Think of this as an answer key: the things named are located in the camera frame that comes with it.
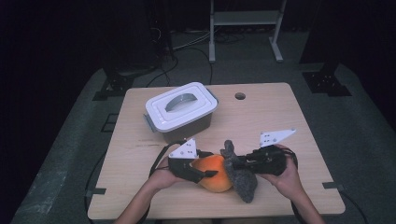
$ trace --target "wooden table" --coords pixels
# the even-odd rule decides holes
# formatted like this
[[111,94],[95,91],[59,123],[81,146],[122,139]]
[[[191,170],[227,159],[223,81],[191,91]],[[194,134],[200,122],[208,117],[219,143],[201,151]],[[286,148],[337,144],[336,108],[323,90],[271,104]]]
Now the wooden table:
[[[333,182],[304,115],[287,83],[207,86],[219,99],[211,126],[194,137],[197,148],[219,154],[230,139],[237,155],[259,148],[260,133],[295,128],[297,132],[280,144],[292,149],[299,160],[305,190],[321,214],[341,214],[345,205]],[[117,218],[147,180],[149,169],[166,146],[161,133],[153,133],[143,115],[146,101],[173,88],[130,89],[120,115],[96,187],[88,216]],[[245,100],[237,100],[242,92]],[[273,217],[293,215],[290,201],[274,186],[259,178],[252,203],[244,203],[233,189],[212,193],[192,182],[176,183],[154,196],[148,218]]]

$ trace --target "gray floor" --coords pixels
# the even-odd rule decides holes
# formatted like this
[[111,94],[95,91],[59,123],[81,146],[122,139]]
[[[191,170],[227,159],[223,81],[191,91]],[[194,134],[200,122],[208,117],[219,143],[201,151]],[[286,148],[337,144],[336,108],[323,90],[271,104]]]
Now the gray floor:
[[[320,64],[298,64],[308,33],[281,33],[278,44],[283,63],[275,61],[268,35],[245,35],[234,44],[217,45],[211,84],[289,83],[334,181],[346,188],[345,193],[360,206],[370,223],[394,223],[395,132],[364,91],[357,76],[343,65],[335,74],[352,96],[329,97],[324,93],[311,93],[302,72],[317,70]],[[179,34],[173,36],[173,41],[177,46],[194,38],[196,36]],[[207,54],[207,44],[193,47]],[[176,56],[178,65],[168,73],[171,86],[192,81],[209,84],[210,67],[202,52],[184,49],[176,52]],[[174,63],[168,59],[163,67],[166,70]],[[145,87],[161,72],[157,70],[137,78],[133,87]],[[122,97],[92,100],[105,79],[104,72],[98,70],[81,92],[13,223],[89,223],[84,206],[85,188],[87,182],[89,189],[94,187],[101,162],[91,178],[90,175],[111,138],[111,133],[102,133],[101,129],[110,113],[119,113],[123,100]],[[150,86],[165,85],[165,77],[159,77]],[[328,223],[363,223],[357,208],[343,199],[345,213],[326,216],[325,220]],[[298,223],[294,217],[275,217],[274,221]]]

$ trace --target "dark background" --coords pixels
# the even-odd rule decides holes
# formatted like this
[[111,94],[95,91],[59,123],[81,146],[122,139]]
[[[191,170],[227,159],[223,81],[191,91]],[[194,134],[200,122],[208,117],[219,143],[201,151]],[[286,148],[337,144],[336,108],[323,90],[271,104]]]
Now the dark background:
[[[18,209],[80,91],[103,67],[103,55],[132,67],[155,64],[162,56],[149,29],[164,26],[162,1],[94,2],[0,2],[1,222],[9,222]],[[208,28],[208,2],[165,2],[171,30]],[[217,0],[216,8],[279,6],[264,2]],[[128,16],[128,9],[138,7],[148,10]],[[282,24],[285,32],[311,31],[301,63],[345,64],[393,128],[394,9],[393,2],[379,0],[289,0]]]

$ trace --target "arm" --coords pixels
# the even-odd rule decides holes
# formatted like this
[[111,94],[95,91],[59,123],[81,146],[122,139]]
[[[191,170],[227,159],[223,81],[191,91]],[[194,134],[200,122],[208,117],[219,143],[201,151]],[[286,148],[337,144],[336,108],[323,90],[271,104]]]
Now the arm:
[[258,175],[268,180],[286,198],[290,199],[297,207],[306,223],[325,223],[317,208],[312,204],[306,194],[297,172],[297,167],[291,157],[287,157],[287,168],[280,176]]
[[[164,158],[158,167],[167,167],[168,159]],[[132,198],[131,202],[121,213],[121,215],[114,222],[121,223],[136,223],[147,211],[152,198],[161,189],[171,187],[173,184],[183,179],[175,177],[169,170],[158,169],[152,176],[143,184],[141,189]]]

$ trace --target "white lid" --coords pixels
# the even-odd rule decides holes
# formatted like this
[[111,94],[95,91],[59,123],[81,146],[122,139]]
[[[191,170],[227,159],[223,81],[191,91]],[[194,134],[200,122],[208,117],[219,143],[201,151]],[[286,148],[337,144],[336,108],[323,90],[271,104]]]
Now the white lid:
[[202,83],[192,82],[155,96],[146,109],[155,128],[167,133],[212,113],[217,99]]

